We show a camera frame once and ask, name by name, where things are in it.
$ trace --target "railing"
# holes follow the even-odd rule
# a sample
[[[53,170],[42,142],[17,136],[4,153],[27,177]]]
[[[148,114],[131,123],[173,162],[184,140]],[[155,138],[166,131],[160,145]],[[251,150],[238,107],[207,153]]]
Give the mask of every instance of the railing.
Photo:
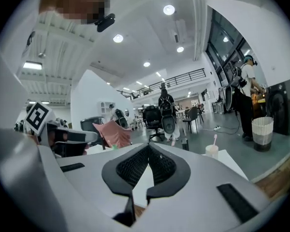
[[[176,85],[180,85],[182,83],[187,83],[190,81],[194,81],[200,78],[206,77],[204,69],[199,69],[196,71],[191,71],[185,74],[181,74],[169,79],[164,80],[163,82],[158,82],[152,85],[149,85],[148,87],[144,87],[142,89],[139,89],[138,91],[135,91],[133,93],[127,93],[124,91],[119,91],[123,96],[126,98],[136,99],[138,97],[148,95],[154,92],[160,92],[163,87],[168,88],[168,87],[174,87]]]

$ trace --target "pink towel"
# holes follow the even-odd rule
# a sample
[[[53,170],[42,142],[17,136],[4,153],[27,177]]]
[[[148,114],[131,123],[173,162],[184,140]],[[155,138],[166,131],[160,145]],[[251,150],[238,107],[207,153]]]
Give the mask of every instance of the pink towel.
[[[122,148],[131,145],[131,129],[124,129],[113,120],[103,125],[93,123],[94,127],[99,131],[101,137],[105,139],[108,146],[117,145]]]

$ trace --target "white trash bin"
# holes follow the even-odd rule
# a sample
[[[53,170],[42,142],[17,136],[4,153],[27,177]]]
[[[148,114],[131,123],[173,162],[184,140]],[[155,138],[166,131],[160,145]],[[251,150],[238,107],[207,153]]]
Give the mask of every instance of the white trash bin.
[[[252,121],[254,149],[268,151],[271,148],[274,120],[271,117],[256,118]]]

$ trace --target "person wearing white shirt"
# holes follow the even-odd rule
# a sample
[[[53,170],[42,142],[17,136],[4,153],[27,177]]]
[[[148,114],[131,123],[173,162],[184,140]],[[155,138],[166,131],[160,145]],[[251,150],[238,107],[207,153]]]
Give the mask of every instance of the person wearing white shirt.
[[[39,14],[55,11],[77,23],[92,24],[101,18],[102,11],[104,16],[105,2],[107,0],[23,0],[20,3],[0,35],[0,128],[13,128],[28,99],[17,76],[27,60]]]
[[[244,65],[241,67],[242,78],[247,82],[243,87],[235,89],[237,110],[240,113],[243,139],[245,141],[252,141],[252,126],[251,121],[253,119],[252,99],[251,99],[251,85],[255,86],[260,92],[265,93],[265,90],[260,87],[256,81],[256,76],[253,70],[255,64],[251,55],[246,55],[244,58]]]

